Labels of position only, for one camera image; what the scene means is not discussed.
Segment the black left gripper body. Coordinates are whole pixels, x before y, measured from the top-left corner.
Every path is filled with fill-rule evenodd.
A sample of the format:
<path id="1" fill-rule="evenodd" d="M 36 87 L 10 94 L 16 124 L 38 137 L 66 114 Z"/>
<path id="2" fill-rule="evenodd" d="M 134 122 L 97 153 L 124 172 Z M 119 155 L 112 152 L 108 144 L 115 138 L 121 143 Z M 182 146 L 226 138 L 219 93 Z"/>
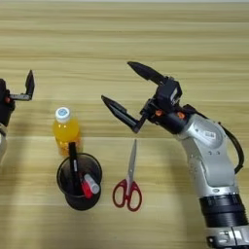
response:
<path id="1" fill-rule="evenodd" d="M 0 101 L 0 123 L 7 126 L 10 121 L 10 117 L 16 108 L 16 103 L 9 96 L 4 97 Z"/>

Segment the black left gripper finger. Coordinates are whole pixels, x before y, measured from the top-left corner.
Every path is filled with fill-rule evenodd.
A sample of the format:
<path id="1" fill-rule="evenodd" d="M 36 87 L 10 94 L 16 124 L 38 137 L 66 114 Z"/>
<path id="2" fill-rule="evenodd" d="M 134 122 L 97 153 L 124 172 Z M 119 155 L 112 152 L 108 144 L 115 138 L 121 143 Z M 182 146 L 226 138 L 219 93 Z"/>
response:
<path id="1" fill-rule="evenodd" d="M 25 82 L 26 92 L 21 94 L 11 94 L 10 98 L 18 101 L 30 101 L 33 97 L 33 92 L 35 89 L 33 72 L 29 71 L 26 82 Z"/>

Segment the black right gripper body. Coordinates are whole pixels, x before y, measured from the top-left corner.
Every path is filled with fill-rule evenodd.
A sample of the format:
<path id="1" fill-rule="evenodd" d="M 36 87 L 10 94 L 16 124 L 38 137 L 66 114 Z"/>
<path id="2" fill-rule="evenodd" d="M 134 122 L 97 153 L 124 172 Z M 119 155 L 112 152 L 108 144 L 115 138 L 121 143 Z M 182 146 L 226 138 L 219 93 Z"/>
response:
<path id="1" fill-rule="evenodd" d="M 195 110 L 191 105 L 181 107 L 176 104 L 170 108 L 160 107 L 154 98 L 150 98 L 140 111 L 140 114 L 145 115 L 149 122 L 160 125 L 171 134 L 180 133 L 194 113 Z"/>

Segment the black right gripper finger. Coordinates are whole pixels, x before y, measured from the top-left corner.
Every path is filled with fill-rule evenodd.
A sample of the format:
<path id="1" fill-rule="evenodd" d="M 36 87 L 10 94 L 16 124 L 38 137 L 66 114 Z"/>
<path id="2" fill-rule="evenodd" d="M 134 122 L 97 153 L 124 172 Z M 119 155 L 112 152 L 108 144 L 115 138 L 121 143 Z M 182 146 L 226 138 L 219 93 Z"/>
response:
<path id="1" fill-rule="evenodd" d="M 146 116 L 143 115 L 140 120 L 134 119 L 126 110 L 124 106 L 120 103 L 102 95 L 102 101 L 107 106 L 107 108 L 111 111 L 111 113 L 120 121 L 122 121 L 125 125 L 127 125 L 133 132 L 137 133 L 142 125 L 146 121 Z"/>
<path id="2" fill-rule="evenodd" d="M 158 71 L 140 62 L 129 61 L 127 64 L 135 73 L 147 81 L 152 81 L 157 85 L 163 85 L 167 81 L 167 78 Z"/>

